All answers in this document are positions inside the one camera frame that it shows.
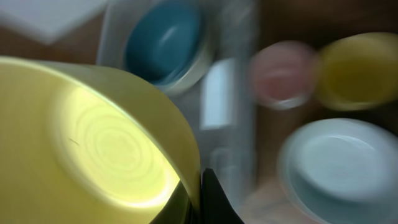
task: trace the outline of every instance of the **plastic bin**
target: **plastic bin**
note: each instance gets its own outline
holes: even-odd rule
[[[123,69],[127,38],[156,0],[109,0],[96,63]],[[235,58],[233,123],[211,131],[200,129],[201,82],[171,100],[178,106],[198,141],[202,168],[212,168],[235,210],[254,186],[254,103],[248,92],[246,67],[255,38],[253,0],[199,0],[219,33],[217,58]]]

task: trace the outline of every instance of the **yellow bowl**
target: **yellow bowl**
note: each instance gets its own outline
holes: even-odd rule
[[[398,36],[367,33],[321,51],[318,98],[334,110],[364,110],[397,98]]]
[[[0,57],[0,223],[149,223],[200,158],[177,107],[144,80]]]

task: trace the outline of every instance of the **concentric ring pattern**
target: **concentric ring pattern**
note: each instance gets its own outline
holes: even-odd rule
[[[81,87],[64,91],[57,111],[63,160],[90,191],[134,208],[167,202],[179,178],[127,116]]]

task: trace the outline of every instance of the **small yellow bowl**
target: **small yellow bowl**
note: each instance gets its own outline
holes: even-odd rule
[[[398,35],[367,33],[321,52],[318,98],[334,110],[365,110],[397,98]]]
[[[141,78],[0,57],[0,100],[0,223],[149,223],[180,181],[199,210],[192,130]]]

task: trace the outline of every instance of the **blue bowl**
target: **blue bowl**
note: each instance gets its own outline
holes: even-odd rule
[[[155,85],[172,82],[192,62],[202,24],[200,10],[191,4],[166,1],[155,6],[129,37],[127,70]]]

